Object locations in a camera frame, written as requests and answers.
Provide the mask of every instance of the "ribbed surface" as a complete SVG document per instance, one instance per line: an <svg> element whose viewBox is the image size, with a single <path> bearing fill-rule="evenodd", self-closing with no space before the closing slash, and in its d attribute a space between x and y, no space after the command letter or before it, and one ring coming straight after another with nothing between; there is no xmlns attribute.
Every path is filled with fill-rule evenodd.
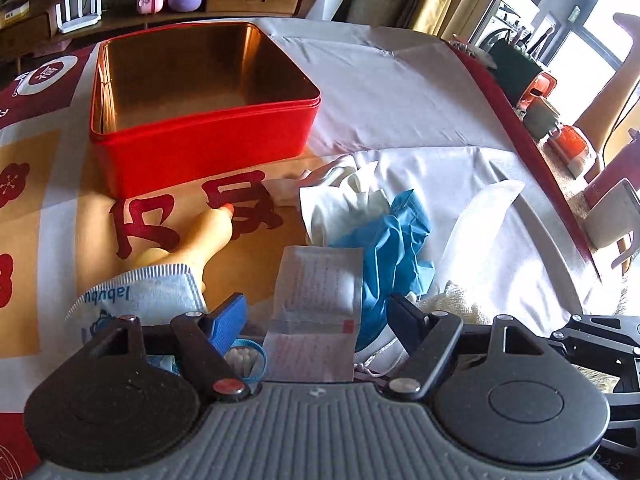
<svg viewBox="0 0 640 480"><path fill-rule="evenodd" d="M264 383L240 404L217 404L197 436L155 464L77 473L47 463L31 478L71 480L610 479L593 463L510 472L445 440L425 409L385 399L373 384Z"/></svg>

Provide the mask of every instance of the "red chinese character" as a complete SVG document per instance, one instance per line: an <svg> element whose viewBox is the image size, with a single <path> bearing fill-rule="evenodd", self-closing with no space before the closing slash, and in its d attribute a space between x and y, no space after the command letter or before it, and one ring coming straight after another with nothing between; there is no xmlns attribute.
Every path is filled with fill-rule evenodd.
<svg viewBox="0 0 640 480"><path fill-rule="evenodd" d="M118 252L116 253L121 259L125 260L132 251L129 237L144 238L151 242L156 242L166 251L172 251L180 243L180 235L173 229L169 229L162 225L171 211L174 209L174 197L171 195L160 195L152 198L135 199L129 203L129 213L132 222L124 223L124 200L117 200L111 207L109 213L113 214L113 224L116 229L116 238L118 239ZM160 225L148 225L142 218L142 213L153 211L154 209L162 209L162 218Z"/></svg>
<svg viewBox="0 0 640 480"><path fill-rule="evenodd" d="M14 286L11 274L14 272L14 259L10 254L0 254L0 308L7 306Z"/></svg>
<svg viewBox="0 0 640 480"><path fill-rule="evenodd" d="M282 217L273 210L273 200L267 189L262 185L263 179L264 173L255 170L249 173L209 180L202 184L202 190L209 199L207 205L212 209L217 209L227 203L237 204L256 201L253 207L236 206L232 240L236 240L240 235L253 233L261 223L265 224L267 229L275 229L284 223ZM250 186L220 191L223 186L242 184L243 182L250 184Z"/></svg>
<svg viewBox="0 0 640 480"><path fill-rule="evenodd" d="M0 207L4 207L9 200L14 200L24 191L27 184L27 175L29 174L29 165L9 164L2 173L0 173Z"/></svg>

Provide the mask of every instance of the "table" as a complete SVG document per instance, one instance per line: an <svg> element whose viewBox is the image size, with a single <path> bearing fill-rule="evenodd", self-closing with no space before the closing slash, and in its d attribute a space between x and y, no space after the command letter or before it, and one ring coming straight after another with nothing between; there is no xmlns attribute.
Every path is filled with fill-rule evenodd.
<svg viewBox="0 0 640 480"><path fill-rule="evenodd" d="M539 335L571 314L614 313L620 272L598 275L580 253L540 176L521 158L526 131L505 130L511 120L494 112L499 97L485 97L444 42L402 29L252 21L322 92L307 147L295 159L115 201L88 142L94 47L0 92L0 412L21 412L30 391L65 359L63 319L76 297L126 270L145 248L175 246L217 194L246 209L234 219L232 242L205 269L205 299L212 308L242 292L252 320L264 323L282 250L304 244L305 231L297 210L274 206L262 183L345 153L359 167L379 161L376 186L390 199L415 189L433 225L420 257L436 268L473 195L505 178L523 181L490 256L463 285L488 312L511 314ZM609 248L609 261L616 251ZM0 445L9 449L7 439L0 430Z"/></svg>

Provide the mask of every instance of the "cup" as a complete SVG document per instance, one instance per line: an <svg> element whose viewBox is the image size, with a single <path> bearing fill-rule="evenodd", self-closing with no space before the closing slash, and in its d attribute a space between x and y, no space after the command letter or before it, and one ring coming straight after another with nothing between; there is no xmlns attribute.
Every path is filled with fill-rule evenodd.
<svg viewBox="0 0 640 480"><path fill-rule="evenodd" d="M598 249L632 233L631 247L613 260L612 269L640 248L640 199L626 178L609 189L589 211L584 219L584 230Z"/></svg>
<svg viewBox="0 0 640 480"><path fill-rule="evenodd" d="M540 140L550 131L561 128L560 112L545 98L536 96L527 107L522 124L533 137Z"/></svg>

